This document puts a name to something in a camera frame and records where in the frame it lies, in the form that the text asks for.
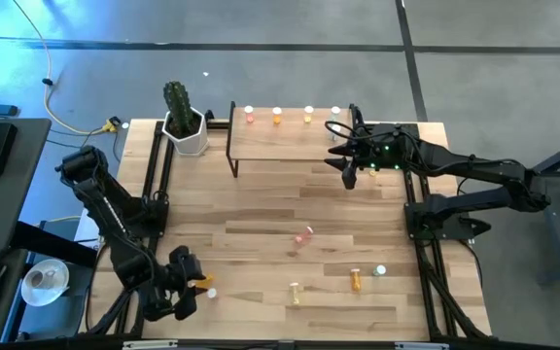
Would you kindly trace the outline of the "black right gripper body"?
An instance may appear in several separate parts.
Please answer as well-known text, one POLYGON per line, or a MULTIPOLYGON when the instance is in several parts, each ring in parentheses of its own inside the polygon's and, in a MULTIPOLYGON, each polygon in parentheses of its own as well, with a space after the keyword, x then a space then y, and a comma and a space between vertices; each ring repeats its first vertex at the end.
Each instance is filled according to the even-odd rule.
POLYGON ((415 156, 419 130, 415 123, 378 123, 360 126, 355 145, 355 164, 361 170, 400 169, 415 156))

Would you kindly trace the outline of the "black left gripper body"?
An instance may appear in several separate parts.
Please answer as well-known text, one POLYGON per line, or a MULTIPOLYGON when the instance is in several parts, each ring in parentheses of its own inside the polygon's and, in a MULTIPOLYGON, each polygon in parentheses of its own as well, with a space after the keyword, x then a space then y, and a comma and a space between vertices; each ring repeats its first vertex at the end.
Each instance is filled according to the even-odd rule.
POLYGON ((183 290, 183 276, 176 264, 161 267, 143 289, 144 311, 172 311, 172 295, 183 290))

